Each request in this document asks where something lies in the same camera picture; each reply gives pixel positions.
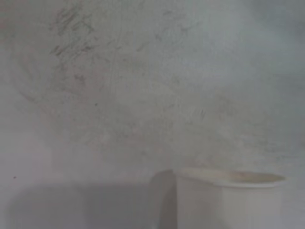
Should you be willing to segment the white paper cup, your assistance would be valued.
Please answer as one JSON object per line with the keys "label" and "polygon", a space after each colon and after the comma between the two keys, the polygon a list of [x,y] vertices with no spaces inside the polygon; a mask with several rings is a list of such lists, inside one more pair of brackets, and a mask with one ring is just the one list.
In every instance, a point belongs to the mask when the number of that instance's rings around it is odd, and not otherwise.
{"label": "white paper cup", "polygon": [[283,229],[284,176],[182,168],[176,177],[178,229]]}

